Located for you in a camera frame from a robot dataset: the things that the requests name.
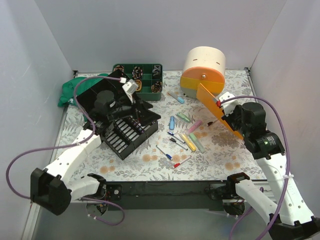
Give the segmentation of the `yellow highlighter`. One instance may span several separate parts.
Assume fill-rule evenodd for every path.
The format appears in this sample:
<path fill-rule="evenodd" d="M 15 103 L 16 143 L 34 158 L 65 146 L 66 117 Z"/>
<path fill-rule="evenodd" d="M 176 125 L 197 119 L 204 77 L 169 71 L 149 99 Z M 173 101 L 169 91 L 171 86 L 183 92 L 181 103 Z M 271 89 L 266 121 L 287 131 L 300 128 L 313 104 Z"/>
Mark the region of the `yellow highlighter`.
<path fill-rule="evenodd" d="M 188 138 L 188 136 L 185 133 L 180 133 L 179 135 L 192 152 L 195 152 L 197 150 L 196 146 L 193 144 L 193 142 Z"/>

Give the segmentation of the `round cream drawer cabinet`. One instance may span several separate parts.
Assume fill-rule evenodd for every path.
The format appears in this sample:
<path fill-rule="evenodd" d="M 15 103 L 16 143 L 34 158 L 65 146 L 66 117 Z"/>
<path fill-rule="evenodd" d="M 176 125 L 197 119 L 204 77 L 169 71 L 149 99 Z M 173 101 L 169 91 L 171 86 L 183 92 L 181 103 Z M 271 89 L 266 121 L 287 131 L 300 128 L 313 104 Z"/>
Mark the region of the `round cream drawer cabinet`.
<path fill-rule="evenodd" d="M 202 84 L 214 96 L 225 87 L 226 57 L 214 47 L 198 46 L 191 49 L 186 57 L 180 88 L 191 98 L 196 98 L 198 85 Z"/>

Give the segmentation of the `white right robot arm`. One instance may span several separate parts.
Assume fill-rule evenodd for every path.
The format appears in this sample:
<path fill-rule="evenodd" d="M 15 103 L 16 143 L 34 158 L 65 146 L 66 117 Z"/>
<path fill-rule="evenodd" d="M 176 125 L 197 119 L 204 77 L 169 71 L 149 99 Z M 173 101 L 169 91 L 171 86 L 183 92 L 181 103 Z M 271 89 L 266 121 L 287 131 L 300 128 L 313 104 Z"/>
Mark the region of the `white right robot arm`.
<path fill-rule="evenodd" d="M 305 240 L 320 232 L 320 219 L 304 201 L 287 163 L 280 138 L 267 130 L 266 112 L 257 102 L 222 102 L 223 120 L 239 132 L 244 145 L 267 178 L 275 200 L 262 193 L 244 173 L 230 175 L 227 195 L 243 198 L 260 215 L 273 240 Z"/>

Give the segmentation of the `black mesh file organizer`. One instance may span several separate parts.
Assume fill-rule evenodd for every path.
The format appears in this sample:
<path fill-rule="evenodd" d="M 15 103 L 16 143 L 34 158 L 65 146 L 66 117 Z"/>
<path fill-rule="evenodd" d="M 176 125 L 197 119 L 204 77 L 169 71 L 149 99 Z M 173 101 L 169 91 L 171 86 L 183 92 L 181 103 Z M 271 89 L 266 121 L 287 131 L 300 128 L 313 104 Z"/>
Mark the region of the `black mesh file organizer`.
<path fill-rule="evenodd" d="M 115 80 L 120 77 L 124 77 L 127 82 L 130 80 L 121 70 L 115 70 L 76 99 L 93 120 L 95 134 L 124 160 L 158 130 L 161 116 L 151 110 L 152 104 L 134 93 L 133 101 L 138 105 L 135 114 L 117 120 L 108 119 L 107 113 L 116 101 L 120 97 L 127 97 L 122 83 Z"/>

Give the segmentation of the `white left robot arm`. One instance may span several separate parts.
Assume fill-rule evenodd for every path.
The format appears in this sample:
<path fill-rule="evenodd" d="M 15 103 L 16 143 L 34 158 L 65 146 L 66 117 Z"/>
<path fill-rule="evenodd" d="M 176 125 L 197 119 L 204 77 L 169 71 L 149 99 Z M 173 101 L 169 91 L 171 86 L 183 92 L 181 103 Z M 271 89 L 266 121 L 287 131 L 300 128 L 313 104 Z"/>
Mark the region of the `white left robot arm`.
<path fill-rule="evenodd" d="M 67 149 L 44 169 L 36 168 L 30 176 L 30 199 L 54 215 L 61 215 L 74 200 L 90 197 L 101 200 L 106 196 L 106 180 L 95 173 L 80 180 L 71 177 L 93 150 L 98 148 L 115 129 L 116 121 L 136 111 L 130 93 L 115 95 L 109 90 L 98 93 L 93 113 L 80 131 L 73 147 Z"/>

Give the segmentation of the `pink highlighter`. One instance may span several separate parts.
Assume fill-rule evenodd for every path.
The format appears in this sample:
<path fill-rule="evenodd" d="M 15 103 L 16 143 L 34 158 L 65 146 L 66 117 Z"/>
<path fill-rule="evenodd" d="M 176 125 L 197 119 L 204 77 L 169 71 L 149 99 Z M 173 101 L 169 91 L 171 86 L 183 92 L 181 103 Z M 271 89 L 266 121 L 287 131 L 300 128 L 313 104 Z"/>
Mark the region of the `pink highlighter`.
<path fill-rule="evenodd" d="M 193 133 L 203 122 L 201 120 L 197 120 L 187 131 L 186 134 L 189 135 Z"/>

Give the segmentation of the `green highlighter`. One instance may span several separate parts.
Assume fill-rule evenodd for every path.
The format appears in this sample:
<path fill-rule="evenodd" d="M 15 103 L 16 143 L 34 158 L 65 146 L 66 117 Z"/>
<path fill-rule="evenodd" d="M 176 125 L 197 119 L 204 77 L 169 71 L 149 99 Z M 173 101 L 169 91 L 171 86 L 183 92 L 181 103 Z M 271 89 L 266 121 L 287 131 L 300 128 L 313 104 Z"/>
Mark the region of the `green highlighter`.
<path fill-rule="evenodd" d="M 206 152 L 204 146 L 201 144 L 201 142 L 198 140 L 198 138 L 194 133 L 190 133 L 189 137 L 202 154 Z"/>

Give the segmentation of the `grey marker light-blue cap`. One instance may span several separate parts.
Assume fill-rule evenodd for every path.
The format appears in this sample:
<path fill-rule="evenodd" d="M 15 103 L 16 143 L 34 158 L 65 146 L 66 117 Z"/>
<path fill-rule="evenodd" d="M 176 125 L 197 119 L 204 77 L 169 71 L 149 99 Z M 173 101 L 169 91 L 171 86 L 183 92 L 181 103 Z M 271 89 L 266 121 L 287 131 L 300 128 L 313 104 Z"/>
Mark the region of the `grey marker light-blue cap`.
<path fill-rule="evenodd" d="M 180 104 L 184 104 L 185 101 L 182 97 L 178 96 L 176 93 L 172 92 L 172 91 L 168 91 L 168 94 L 173 97 L 175 100 L 177 100 Z"/>

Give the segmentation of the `orange file folder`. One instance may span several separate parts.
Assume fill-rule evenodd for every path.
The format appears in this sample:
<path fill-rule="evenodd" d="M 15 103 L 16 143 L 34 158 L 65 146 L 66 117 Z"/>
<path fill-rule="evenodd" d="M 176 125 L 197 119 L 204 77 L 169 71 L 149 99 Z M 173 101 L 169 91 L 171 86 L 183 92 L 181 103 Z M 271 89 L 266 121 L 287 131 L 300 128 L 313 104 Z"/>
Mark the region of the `orange file folder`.
<path fill-rule="evenodd" d="M 242 135 L 228 125 L 228 123 L 222 119 L 224 116 L 223 109 L 216 104 L 215 96 L 210 93 L 207 88 L 200 83 L 197 87 L 196 98 L 204 104 L 204 106 L 220 121 L 231 133 L 233 133 L 237 138 L 243 140 Z"/>

